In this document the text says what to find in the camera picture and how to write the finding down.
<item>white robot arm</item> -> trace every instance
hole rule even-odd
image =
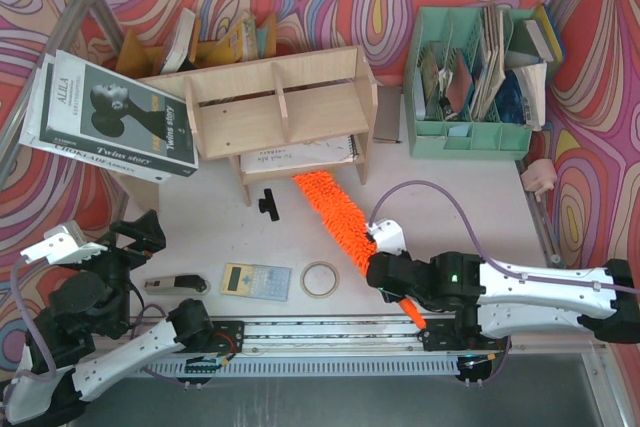
[[[369,234],[378,253],[367,282],[387,302],[410,298],[427,310],[456,314],[455,321],[427,326],[427,350],[490,347],[494,339],[524,332],[592,331],[607,342],[640,342],[640,309],[624,260],[555,270],[448,252],[425,263],[411,259],[396,222],[372,224]]]
[[[134,239],[118,248],[115,234]],[[87,405],[120,379],[153,360],[173,352],[228,354],[220,333],[201,301],[186,299],[144,334],[112,352],[82,361],[94,352],[92,334],[117,339],[131,328],[130,271],[165,247],[157,214],[149,211],[135,222],[116,222],[110,232],[86,242],[72,222],[45,234],[45,240],[21,252],[24,262],[46,258],[78,270],[49,295],[49,307],[30,319],[12,271],[13,294],[29,326],[22,359],[3,391],[5,426],[52,427],[80,416]]]

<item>roll of tape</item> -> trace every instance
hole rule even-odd
[[[311,292],[307,288],[307,286],[305,284],[305,278],[307,277],[307,274],[314,267],[326,267],[329,270],[331,270],[331,272],[333,272],[333,277],[334,277],[333,286],[328,291],[326,291],[326,292],[324,292],[322,294],[316,294],[314,292]],[[338,269],[336,269],[329,262],[322,262],[322,261],[311,262],[309,265],[307,265],[304,268],[304,270],[302,271],[302,274],[300,275],[300,288],[302,289],[302,291],[305,294],[307,294],[309,297],[311,297],[313,299],[326,299],[327,297],[329,297],[331,294],[333,294],[336,291],[336,289],[338,288],[338,284],[339,283],[340,283],[340,274],[338,273]]]

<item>spiral notebook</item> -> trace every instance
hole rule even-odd
[[[240,168],[245,174],[254,174],[294,167],[346,164],[357,158],[355,139],[348,135],[242,154]]]

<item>gray floor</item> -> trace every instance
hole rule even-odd
[[[187,393],[129,379],[74,427],[601,425],[579,356],[513,355],[508,362],[481,390],[430,376],[225,379],[219,388]]]

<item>psychedelic wallpaper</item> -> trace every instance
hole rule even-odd
[[[0,0],[0,122],[67,1]],[[107,0],[123,29],[134,29],[146,45],[163,42],[181,7],[200,14],[202,40],[221,37],[244,9],[256,14],[258,22],[275,11],[279,54],[362,44],[376,76],[396,84],[420,6],[489,1],[530,8],[545,0]],[[559,180],[549,209],[571,267],[601,265],[617,256],[640,268],[639,3],[574,0],[558,19],[568,55],[548,94],[550,128],[533,149],[556,163]],[[98,63],[113,56],[91,19],[83,24],[73,50]],[[15,369],[24,329],[8,295],[10,264],[18,251],[70,218],[98,235],[120,214],[120,199],[97,169],[21,151],[0,193],[0,369]],[[65,275],[55,268],[21,272],[34,313]],[[637,348],[616,352],[628,366],[628,385],[640,396]]]
[[[535,149],[558,172],[549,212],[562,257],[573,268],[628,259],[640,285],[640,0],[579,0],[561,17],[568,54]],[[615,351],[640,399],[637,346]]]
[[[0,131],[67,2],[0,0]],[[71,51],[96,62],[113,56],[91,19],[84,21]],[[19,251],[69,219],[99,236],[120,214],[123,200],[100,169],[21,149],[0,192],[0,379],[16,369],[24,343],[24,323],[9,293],[9,272]],[[21,270],[20,287],[32,315],[69,273],[56,267]]]

